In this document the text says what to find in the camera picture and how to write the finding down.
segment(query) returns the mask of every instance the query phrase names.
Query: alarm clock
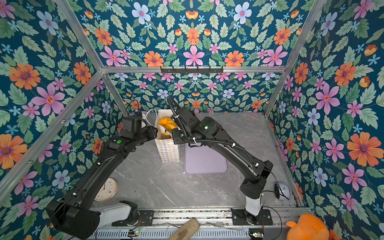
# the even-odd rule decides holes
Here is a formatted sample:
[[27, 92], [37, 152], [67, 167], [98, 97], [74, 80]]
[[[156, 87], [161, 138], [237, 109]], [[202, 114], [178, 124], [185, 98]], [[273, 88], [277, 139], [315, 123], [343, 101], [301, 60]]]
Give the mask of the alarm clock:
[[100, 188], [99, 192], [95, 197], [97, 202], [107, 202], [111, 200], [118, 192], [118, 184], [112, 178], [108, 178], [107, 181]]

